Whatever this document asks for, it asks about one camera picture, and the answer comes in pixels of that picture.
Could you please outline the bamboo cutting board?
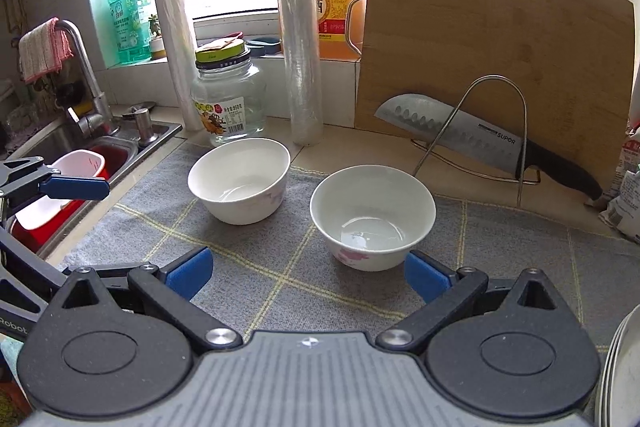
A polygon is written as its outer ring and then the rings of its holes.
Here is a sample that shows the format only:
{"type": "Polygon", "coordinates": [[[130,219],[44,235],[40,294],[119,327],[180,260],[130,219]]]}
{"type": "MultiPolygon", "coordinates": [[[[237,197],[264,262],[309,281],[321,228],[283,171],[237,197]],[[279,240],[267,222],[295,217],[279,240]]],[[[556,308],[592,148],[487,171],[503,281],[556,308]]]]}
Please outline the bamboo cutting board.
{"type": "Polygon", "coordinates": [[[358,129],[422,93],[533,141],[609,186],[634,83],[628,0],[367,0],[358,129]]]}

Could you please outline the large white floral plate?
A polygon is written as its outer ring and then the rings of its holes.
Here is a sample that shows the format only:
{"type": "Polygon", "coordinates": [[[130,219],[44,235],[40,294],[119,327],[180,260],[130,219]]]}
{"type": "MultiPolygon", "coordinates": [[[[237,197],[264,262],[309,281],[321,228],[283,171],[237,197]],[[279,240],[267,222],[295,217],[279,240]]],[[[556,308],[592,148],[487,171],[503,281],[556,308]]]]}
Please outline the large white floral plate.
{"type": "Polygon", "coordinates": [[[597,426],[639,425],[639,309],[636,306],[620,322],[610,344],[594,407],[597,426]]]}

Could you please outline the red white clipped food bag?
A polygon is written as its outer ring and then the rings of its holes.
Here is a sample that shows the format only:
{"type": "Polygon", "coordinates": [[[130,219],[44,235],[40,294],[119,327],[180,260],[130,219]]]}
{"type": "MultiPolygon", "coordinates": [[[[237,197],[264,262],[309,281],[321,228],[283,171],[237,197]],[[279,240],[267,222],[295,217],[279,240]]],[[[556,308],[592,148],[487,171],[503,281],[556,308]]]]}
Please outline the red white clipped food bag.
{"type": "Polygon", "coordinates": [[[639,127],[635,127],[628,131],[622,149],[620,150],[620,157],[618,158],[611,186],[611,190],[614,194],[617,194],[620,191],[620,186],[622,185],[624,176],[627,172],[636,173],[639,170],[639,162],[639,127]]]}

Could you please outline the small potted plant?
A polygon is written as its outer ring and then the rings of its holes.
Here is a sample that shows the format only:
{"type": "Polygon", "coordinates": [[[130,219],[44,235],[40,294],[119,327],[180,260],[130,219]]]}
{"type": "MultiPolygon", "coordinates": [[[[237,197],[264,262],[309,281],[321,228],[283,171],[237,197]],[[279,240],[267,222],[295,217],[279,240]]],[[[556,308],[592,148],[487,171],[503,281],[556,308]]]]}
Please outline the small potted plant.
{"type": "Polygon", "coordinates": [[[150,23],[150,51],[153,61],[166,57],[166,50],[162,36],[162,28],[160,28],[160,20],[156,14],[149,17],[150,23]]]}

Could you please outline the glass jar with green lid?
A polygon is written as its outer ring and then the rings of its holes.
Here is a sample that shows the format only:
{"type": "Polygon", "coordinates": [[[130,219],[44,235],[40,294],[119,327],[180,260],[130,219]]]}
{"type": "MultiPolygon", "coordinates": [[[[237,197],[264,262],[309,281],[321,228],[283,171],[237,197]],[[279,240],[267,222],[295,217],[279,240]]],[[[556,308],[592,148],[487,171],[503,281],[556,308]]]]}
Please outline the glass jar with green lid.
{"type": "Polygon", "coordinates": [[[195,50],[191,98],[213,146],[262,135],[266,82],[239,37],[224,37],[195,50]]]}

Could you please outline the tall plastic wrap roll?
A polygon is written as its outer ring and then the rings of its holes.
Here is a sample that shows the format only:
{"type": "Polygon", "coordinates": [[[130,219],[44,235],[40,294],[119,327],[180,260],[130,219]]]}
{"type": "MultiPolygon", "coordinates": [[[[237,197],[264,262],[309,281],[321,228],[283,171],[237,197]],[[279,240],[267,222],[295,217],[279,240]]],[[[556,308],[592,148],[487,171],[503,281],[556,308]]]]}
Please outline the tall plastic wrap roll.
{"type": "Polygon", "coordinates": [[[323,129],[316,0],[278,0],[278,11],[292,138],[313,146],[323,129]]]}

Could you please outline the grey and teal towel mat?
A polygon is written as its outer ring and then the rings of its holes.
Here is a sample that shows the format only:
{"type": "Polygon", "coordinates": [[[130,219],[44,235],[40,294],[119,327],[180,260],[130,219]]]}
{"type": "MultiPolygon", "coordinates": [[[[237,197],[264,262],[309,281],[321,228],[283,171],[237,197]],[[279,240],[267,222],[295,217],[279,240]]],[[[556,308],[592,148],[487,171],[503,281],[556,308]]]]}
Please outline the grey and teal towel mat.
{"type": "MultiPolygon", "coordinates": [[[[366,273],[336,261],[309,216],[318,178],[294,170],[279,210],[232,227],[191,194],[186,176],[203,149],[181,144],[127,190],[69,251],[60,269],[174,260],[195,246],[214,254],[212,280],[195,303],[242,334],[255,329],[381,332],[418,309],[400,268],[366,273]]],[[[496,279],[538,268],[573,309],[600,351],[639,301],[639,248],[627,239],[574,230],[533,213],[451,198],[422,251],[451,268],[469,265],[496,279]]]]}

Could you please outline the steel sink faucet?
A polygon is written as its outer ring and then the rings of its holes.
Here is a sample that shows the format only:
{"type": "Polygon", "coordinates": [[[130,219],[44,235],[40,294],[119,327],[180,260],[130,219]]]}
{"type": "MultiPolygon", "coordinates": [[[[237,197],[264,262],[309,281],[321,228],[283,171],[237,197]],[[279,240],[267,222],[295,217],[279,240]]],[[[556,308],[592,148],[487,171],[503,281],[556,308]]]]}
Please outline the steel sink faucet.
{"type": "Polygon", "coordinates": [[[85,113],[85,115],[81,117],[76,114],[73,107],[66,109],[66,113],[70,116],[70,119],[77,124],[81,134],[85,138],[89,138],[89,136],[115,134],[119,127],[114,121],[114,116],[111,107],[108,105],[106,94],[100,88],[96,75],[94,75],[84,40],[82,40],[78,27],[69,20],[57,20],[55,29],[65,32],[73,43],[76,56],[79,58],[86,87],[91,95],[93,107],[92,112],[85,113]]]}

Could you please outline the green dish soap bottle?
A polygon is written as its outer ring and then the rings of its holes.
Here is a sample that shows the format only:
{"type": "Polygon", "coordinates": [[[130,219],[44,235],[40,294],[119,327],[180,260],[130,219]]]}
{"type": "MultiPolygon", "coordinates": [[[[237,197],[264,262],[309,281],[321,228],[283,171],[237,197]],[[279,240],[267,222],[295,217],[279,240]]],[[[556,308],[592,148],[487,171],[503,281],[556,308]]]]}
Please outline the green dish soap bottle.
{"type": "Polygon", "coordinates": [[[107,0],[117,44],[119,64],[132,64],[151,58],[153,0],[107,0]]]}

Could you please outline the white bowl pink flower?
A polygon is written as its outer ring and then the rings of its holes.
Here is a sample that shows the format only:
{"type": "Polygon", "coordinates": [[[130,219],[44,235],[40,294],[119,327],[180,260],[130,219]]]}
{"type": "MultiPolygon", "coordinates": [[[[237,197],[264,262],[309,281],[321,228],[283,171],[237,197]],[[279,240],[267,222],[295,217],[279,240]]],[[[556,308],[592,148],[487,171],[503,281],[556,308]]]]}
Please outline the white bowl pink flower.
{"type": "Polygon", "coordinates": [[[381,165],[327,176],[314,189],[309,212],[331,255],[362,272],[401,265],[437,216],[434,197],[420,180],[381,165]]]}

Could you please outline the pink cloth on faucet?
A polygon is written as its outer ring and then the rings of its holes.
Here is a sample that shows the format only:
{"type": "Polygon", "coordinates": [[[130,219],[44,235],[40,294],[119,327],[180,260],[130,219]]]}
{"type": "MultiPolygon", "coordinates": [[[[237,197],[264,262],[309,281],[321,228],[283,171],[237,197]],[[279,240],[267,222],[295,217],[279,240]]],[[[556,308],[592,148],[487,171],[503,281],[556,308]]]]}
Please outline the pink cloth on faucet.
{"type": "Polygon", "coordinates": [[[58,29],[57,17],[50,18],[18,42],[20,69],[24,83],[33,83],[50,72],[59,72],[73,56],[66,33],[58,29]]]}

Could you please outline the white plastic food bag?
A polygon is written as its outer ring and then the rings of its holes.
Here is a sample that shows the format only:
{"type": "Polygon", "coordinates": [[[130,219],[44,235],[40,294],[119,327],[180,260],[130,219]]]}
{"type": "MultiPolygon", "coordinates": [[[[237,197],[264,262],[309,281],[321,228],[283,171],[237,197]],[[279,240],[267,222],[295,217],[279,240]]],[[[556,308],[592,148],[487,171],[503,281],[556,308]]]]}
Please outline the white plastic food bag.
{"type": "Polygon", "coordinates": [[[634,243],[640,243],[640,173],[624,174],[620,193],[608,202],[599,218],[634,243]]]}

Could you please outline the steel sink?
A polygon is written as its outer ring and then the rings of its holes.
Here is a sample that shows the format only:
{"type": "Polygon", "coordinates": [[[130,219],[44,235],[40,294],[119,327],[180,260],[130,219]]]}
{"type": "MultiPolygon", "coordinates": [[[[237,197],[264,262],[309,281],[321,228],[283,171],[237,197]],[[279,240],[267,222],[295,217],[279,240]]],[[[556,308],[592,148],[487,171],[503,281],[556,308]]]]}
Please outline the steel sink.
{"type": "MultiPolygon", "coordinates": [[[[87,138],[77,124],[62,118],[51,122],[21,145],[12,159],[40,156],[67,176],[99,176],[115,186],[160,146],[182,130],[181,124],[154,122],[152,140],[144,142],[133,120],[115,119],[111,135],[87,138]]],[[[10,232],[41,258],[70,234],[96,205],[93,200],[46,199],[32,210],[22,210],[9,219],[10,232]]]]}

